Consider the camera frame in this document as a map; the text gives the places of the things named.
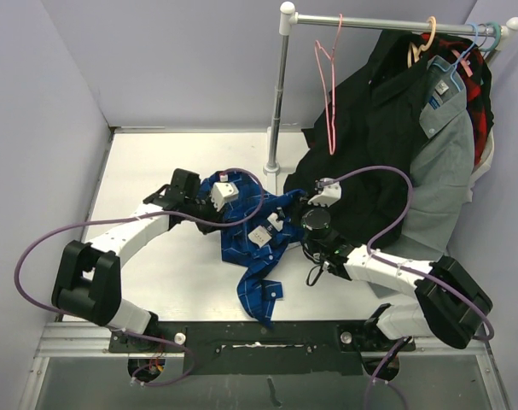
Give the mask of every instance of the floor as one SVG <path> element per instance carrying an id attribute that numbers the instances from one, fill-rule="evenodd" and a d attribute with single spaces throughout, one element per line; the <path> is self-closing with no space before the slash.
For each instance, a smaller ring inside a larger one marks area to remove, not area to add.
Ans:
<path id="1" fill-rule="evenodd" d="M 169 183 L 175 168 L 205 178 L 228 167 L 245 168 L 262 179 L 266 133 L 117 133 L 91 218 L 132 213 L 145 196 Z M 299 132 L 279 138 L 277 192 L 306 152 Z M 91 227 L 91 239 L 108 229 Z M 310 288 L 305 279 L 312 264 L 300 249 L 288 250 L 269 278 L 283 285 L 273 320 L 367 319 L 383 302 L 412 302 L 396 295 L 379 299 L 368 284 L 323 275 Z M 122 272 L 122 296 L 157 313 L 162 320 L 249 320 L 236 294 L 245 268 L 221 261 L 220 236 L 202 236 L 183 223 L 157 237 L 135 255 Z"/>

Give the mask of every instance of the shirt collar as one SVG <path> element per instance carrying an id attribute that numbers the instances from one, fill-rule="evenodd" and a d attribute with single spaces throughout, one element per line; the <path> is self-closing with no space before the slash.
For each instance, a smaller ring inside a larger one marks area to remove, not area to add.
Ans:
<path id="1" fill-rule="evenodd" d="M 439 64 L 446 73 L 433 64 Z M 450 79 L 451 64 L 440 56 L 436 56 L 428 62 L 428 87 L 434 88 L 441 80 L 450 87 L 456 94 L 444 101 L 438 108 L 434 108 L 430 103 L 425 104 L 420 113 L 420 125 L 429 139 L 433 138 L 440 132 L 450 121 L 459 115 L 467 107 L 467 93 L 465 84 L 458 73 L 454 73 L 453 79 L 459 85 L 460 91 L 457 90 L 454 83 Z"/>

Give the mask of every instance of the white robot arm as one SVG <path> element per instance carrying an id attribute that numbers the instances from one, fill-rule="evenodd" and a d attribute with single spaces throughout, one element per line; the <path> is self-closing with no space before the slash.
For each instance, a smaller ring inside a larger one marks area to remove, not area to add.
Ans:
<path id="1" fill-rule="evenodd" d="M 147 218 L 147 214 L 174 210 L 220 221 L 224 205 L 238 196 L 236 185 L 229 183 L 223 175 L 220 178 L 206 200 L 197 200 L 198 174 L 178 169 L 171 184 L 145 198 L 130 215 L 137 218 L 135 222 L 117 225 L 88 243 L 69 243 L 61 258 L 52 304 L 111 329 L 154 333 L 156 315 L 121 297 L 120 269 L 155 237 L 182 221 L 182 218 L 169 215 Z M 208 226 L 197 225 L 203 233 L 212 231 Z M 92 271 L 92 279 L 83 276 L 83 272 Z"/>
<path id="2" fill-rule="evenodd" d="M 118 225 L 88 243 L 69 243 L 64 249 L 55 281 L 53 305 L 111 329 L 156 334 L 158 317 L 122 299 L 120 269 L 152 239 L 183 220 L 183 217 L 174 215 L 148 218 L 147 214 L 172 210 L 221 222 L 220 211 L 225 203 L 238 197 L 236 185 L 223 177 L 213 185 L 206 200 L 196 199 L 199 187 L 197 174 L 178 169 L 171 184 L 164 185 L 146 198 L 131 215 L 139 217 L 135 222 Z M 452 347 L 464 349 L 478 329 L 480 318 L 436 284 L 401 267 L 411 267 L 441 278 L 488 314 L 492 302 L 477 283 L 452 258 L 408 261 L 375 251 L 376 255 L 391 261 L 396 267 L 378 261 L 369 255 L 366 246 L 349 243 L 330 226 L 327 207 L 338 199 L 340 186 L 329 184 L 296 207 L 291 223 L 304 227 L 303 247 L 306 252 L 314 255 L 314 259 L 321 261 L 323 267 L 336 276 L 381 284 L 417 300 L 403 306 L 382 305 L 368 320 L 386 339 L 436 336 Z M 203 233 L 214 230 L 210 226 L 196 224 Z M 92 280 L 83 276 L 83 272 L 91 271 L 94 272 Z"/>

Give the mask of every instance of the black jacket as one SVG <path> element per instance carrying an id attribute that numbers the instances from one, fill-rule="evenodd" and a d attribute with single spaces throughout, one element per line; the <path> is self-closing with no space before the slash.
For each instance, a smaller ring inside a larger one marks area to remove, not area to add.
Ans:
<path id="1" fill-rule="evenodd" d="M 320 178 L 337 178 L 371 165 L 410 173 L 410 163 L 428 141 L 419 124 L 428 61 L 422 58 L 407 67 L 410 41 L 424 44 L 410 32 L 382 32 L 367 64 L 336 87 L 335 155 L 329 154 L 323 111 L 313 129 L 303 130 L 315 145 L 287 177 L 285 192 L 312 193 Z M 340 185 L 342 198 L 329 208 L 332 226 L 353 242 L 367 243 L 396 220 L 406 204 L 407 186 L 396 173 L 363 173 Z M 393 243 L 400 232 L 401 224 L 375 246 Z"/>

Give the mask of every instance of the screw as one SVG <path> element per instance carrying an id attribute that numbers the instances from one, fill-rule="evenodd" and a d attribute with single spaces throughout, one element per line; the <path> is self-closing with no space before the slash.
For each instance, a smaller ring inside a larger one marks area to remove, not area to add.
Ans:
<path id="1" fill-rule="evenodd" d="M 352 342 L 352 333 L 345 331 L 340 335 L 340 339 L 344 344 L 350 344 Z"/>
<path id="2" fill-rule="evenodd" d="M 187 337 L 184 335 L 184 333 L 177 333 L 175 335 L 175 337 L 173 338 L 173 342 L 175 342 L 176 344 L 180 344 L 180 345 L 183 345 L 187 340 Z"/>

